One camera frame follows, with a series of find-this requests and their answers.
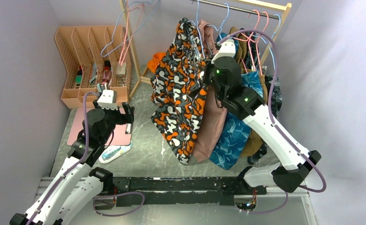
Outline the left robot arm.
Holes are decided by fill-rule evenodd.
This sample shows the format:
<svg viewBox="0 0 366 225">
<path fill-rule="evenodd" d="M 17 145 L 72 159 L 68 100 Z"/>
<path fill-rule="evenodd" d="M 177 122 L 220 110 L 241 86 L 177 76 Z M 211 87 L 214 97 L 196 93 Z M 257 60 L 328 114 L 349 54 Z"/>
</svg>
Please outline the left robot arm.
<svg viewBox="0 0 366 225">
<path fill-rule="evenodd" d="M 67 225 L 77 213 L 99 194 L 114 189 L 113 174 L 93 165 L 105 151 L 105 145 L 117 125 L 133 124 L 134 110 L 128 103 L 83 110 L 83 130 L 71 146 L 68 156 L 51 184 L 25 213 L 16 213 L 11 225 Z"/>
</svg>

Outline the orange camouflage shorts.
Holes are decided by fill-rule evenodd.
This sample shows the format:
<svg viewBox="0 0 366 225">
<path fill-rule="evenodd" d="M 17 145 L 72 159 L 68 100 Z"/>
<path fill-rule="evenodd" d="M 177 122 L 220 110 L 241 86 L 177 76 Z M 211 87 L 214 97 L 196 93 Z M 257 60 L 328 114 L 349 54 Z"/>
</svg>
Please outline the orange camouflage shorts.
<svg viewBox="0 0 366 225">
<path fill-rule="evenodd" d="M 196 26 L 182 18 L 151 78 L 151 101 L 158 105 L 152 123 L 184 165 L 193 154 L 205 110 L 207 87 L 200 77 L 205 66 L 202 49 Z"/>
</svg>

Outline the light blue wire hanger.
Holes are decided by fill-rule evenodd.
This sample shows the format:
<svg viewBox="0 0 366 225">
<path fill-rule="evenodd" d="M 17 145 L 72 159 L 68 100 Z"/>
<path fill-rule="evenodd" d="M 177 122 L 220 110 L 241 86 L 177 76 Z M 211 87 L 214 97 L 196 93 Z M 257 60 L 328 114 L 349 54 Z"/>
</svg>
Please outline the light blue wire hanger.
<svg viewBox="0 0 366 225">
<path fill-rule="evenodd" d="M 194 56 L 193 56 L 192 60 L 195 64 L 198 64 L 202 59 L 205 58 L 205 53 L 204 53 L 202 36 L 200 34 L 200 30 L 198 27 L 199 0 L 192 0 L 192 3 L 194 3 L 194 2 L 197 3 L 196 18 L 195 18 L 196 20 L 188 20 L 187 23 L 189 23 L 189 24 L 191 24 L 191 26 L 195 27 L 195 30 L 197 31 L 196 36 L 189 38 L 189 40 L 191 42 L 192 49 L 194 50 Z"/>
</svg>

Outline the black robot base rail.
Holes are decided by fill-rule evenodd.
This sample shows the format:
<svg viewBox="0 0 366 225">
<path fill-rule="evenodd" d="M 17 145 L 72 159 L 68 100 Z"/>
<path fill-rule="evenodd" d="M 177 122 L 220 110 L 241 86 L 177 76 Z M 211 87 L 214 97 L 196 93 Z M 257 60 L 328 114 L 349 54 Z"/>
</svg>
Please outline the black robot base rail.
<svg viewBox="0 0 366 225">
<path fill-rule="evenodd" d="M 265 195 L 263 186 L 250 187 L 238 177 L 113 177 L 100 189 L 106 195 L 97 209 L 134 205 L 207 204 L 233 206 L 235 197 Z"/>
</svg>

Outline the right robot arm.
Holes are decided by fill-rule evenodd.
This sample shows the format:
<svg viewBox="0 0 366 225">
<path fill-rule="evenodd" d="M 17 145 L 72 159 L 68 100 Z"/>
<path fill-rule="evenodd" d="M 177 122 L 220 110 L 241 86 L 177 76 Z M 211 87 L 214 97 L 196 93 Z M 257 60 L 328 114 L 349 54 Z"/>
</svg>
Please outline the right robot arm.
<svg viewBox="0 0 366 225">
<path fill-rule="evenodd" d="M 293 193 L 320 161 L 318 151 L 300 144 L 271 113 L 263 97 L 242 83 L 241 68 L 234 58 L 221 56 L 206 61 L 204 80 L 210 84 L 222 107 L 254 130 L 278 157 L 279 162 L 252 167 L 237 182 L 242 194 L 258 186 L 277 186 Z"/>
</svg>

